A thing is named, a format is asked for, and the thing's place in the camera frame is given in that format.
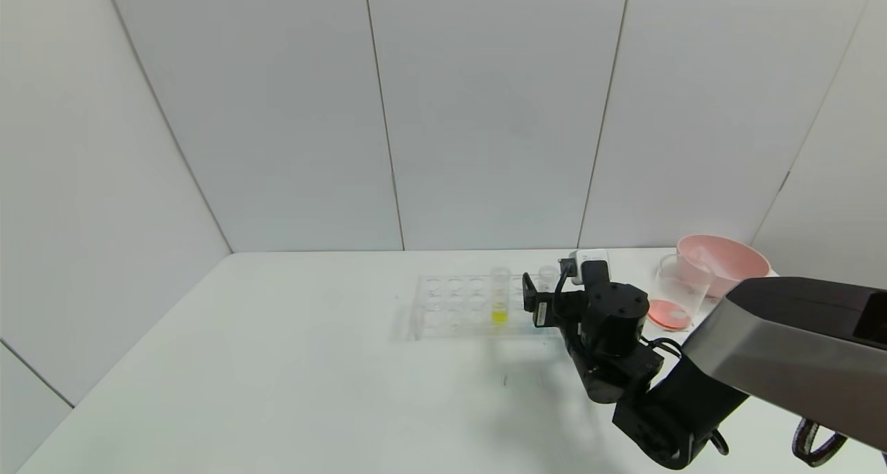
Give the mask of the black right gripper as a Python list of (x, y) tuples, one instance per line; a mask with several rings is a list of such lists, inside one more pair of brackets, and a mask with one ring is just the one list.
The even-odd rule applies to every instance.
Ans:
[(588, 297), (583, 291), (538, 292), (530, 274), (522, 275), (523, 310), (533, 314), (536, 328), (555, 328), (567, 323), (579, 323), (588, 308)]

